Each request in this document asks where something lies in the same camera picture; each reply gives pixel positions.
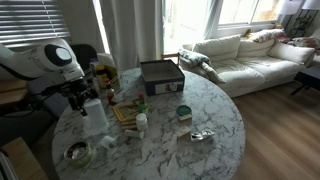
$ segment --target window blinds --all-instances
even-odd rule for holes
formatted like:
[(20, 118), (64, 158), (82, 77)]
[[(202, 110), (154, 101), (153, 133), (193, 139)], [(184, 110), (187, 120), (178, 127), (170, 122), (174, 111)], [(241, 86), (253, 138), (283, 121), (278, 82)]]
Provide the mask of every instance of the window blinds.
[(0, 43), (7, 47), (69, 38), (56, 0), (0, 0)]

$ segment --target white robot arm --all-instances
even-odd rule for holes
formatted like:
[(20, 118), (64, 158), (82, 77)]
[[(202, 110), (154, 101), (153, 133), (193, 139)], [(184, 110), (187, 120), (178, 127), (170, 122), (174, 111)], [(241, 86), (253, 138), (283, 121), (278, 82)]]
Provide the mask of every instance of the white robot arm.
[(61, 39), (50, 39), (25, 52), (13, 52), (0, 44), (0, 66), (23, 80), (33, 80), (49, 75), (54, 86), (41, 94), (60, 92), (67, 97), (73, 110), (85, 115), (83, 103), (93, 95), (84, 80), (84, 73), (69, 44)]

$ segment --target round table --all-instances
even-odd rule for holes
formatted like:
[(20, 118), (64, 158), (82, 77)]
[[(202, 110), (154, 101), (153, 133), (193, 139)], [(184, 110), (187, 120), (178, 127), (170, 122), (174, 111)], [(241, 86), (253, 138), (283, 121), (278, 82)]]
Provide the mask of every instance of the round table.
[[(181, 92), (146, 97), (152, 111), (144, 139), (124, 136), (106, 97), (101, 95), (109, 127), (105, 132), (86, 137), (79, 112), (68, 107), (54, 132), (52, 156), (56, 171), (63, 179), (231, 179), (242, 158), (245, 130), (241, 115), (232, 100), (215, 84), (196, 74), (183, 71)], [(122, 90), (118, 101), (132, 100), (145, 92), (140, 69), (121, 73)], [(180, 122), (176, 109), (192, 109), (192, 122)], [(178, 139), (177, 133), (189, 126), (192, 132), (210, 129), (215, 135), (203, 141)], [(107, 150), (100, 142), (109, 135), (117, 146)], [(94, 154), (89, 164), (75, 169), (63, 158), (72, 143), (86, 139)]]

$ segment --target black box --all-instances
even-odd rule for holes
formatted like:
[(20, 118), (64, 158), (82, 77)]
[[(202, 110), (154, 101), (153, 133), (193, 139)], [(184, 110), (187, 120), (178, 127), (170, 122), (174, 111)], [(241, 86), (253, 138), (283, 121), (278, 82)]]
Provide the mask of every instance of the black box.
[(183, 91), (185, 76), (172, 60), (141, 62), (141, 74), (148, 96)]

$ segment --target green lid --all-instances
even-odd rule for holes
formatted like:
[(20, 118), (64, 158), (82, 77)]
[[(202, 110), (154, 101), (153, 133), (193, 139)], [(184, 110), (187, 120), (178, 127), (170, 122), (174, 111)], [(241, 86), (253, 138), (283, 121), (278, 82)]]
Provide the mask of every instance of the green lid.
[(188, 114), (191, 114), (191, 108), (189, 106), (186, 106), (186, 105), (181, 105), (177, 108), (177, 113), (180, 115), (180, 116), (185, 116), (185, 115), (188, 115)]

